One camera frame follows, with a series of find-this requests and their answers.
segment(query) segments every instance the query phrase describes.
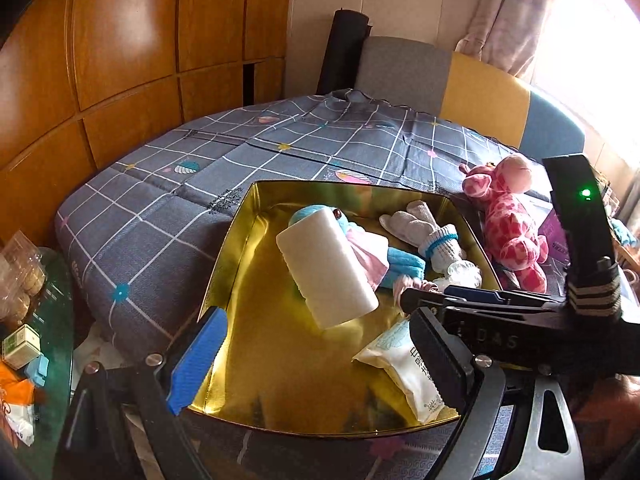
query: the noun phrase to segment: white foam block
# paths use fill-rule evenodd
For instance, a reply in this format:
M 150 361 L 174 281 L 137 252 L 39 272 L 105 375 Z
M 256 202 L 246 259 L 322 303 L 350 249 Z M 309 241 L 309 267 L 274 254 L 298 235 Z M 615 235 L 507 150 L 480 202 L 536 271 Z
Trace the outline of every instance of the white foam block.
M 378 307 L 378 298 L 330 209 L 284 229 L 276 243 L 321 329 Z

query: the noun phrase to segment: white wall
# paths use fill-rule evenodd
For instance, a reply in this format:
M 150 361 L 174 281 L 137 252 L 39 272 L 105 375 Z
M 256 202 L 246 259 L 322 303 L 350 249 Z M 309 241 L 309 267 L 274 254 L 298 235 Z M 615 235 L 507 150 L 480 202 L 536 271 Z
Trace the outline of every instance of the white wall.
M 337 9 L 369 16 L 374 36 L 397 36 L 454 49 L 479 0 L 290 0 L 285 95 L 313 94 Z

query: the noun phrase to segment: black cylinder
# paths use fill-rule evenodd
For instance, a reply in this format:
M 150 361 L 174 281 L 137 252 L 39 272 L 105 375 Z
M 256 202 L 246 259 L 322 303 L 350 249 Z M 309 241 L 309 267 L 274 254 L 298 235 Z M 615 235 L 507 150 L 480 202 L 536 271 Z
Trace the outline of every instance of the black cylinder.
M 369 17 L 361 12 L 344 9 L 335 11 L 318 80 L 318 94 L 353 88 L 362 44 L 370 30 Z

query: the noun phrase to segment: gray plaid bed sheet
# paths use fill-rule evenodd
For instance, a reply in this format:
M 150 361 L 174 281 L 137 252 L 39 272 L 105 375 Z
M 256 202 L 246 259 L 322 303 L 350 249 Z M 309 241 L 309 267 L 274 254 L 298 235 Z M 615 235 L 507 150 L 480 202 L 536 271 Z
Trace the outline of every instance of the gray plaid bed sheet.
M 458 165 L 513 150 L 472 130 L 358 91 L 305 96 L 202 117 L 140 147 L 76 190 L 56 234 L 84 298 L 130 359 L 163 351 L 198 313 L 242 197 L 266 179 L 363 182 L 443 193 L 481 237 Z M 542 222 L 549 184 L 535 165 L 530 212 Z M 550 292 L 561 269 L 546 268 Z M 490 470 L 510 412 L 481 469 Z M 418 479 L 454 424 L 350 442 L 261 434 L 211 419 L 211 445 L 261 479 Z

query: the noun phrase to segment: tissue packet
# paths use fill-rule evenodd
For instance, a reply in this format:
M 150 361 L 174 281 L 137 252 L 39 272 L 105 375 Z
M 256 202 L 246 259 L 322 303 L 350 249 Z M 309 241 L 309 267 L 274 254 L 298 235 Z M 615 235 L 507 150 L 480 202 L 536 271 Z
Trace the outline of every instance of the tissue packet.
M 415 418 L 425 424 L 444 407 L 420 354 L 409 336 L 409 320 L 402 319 L 358 352 L 353 359 L 383 368 L 402 390 Z

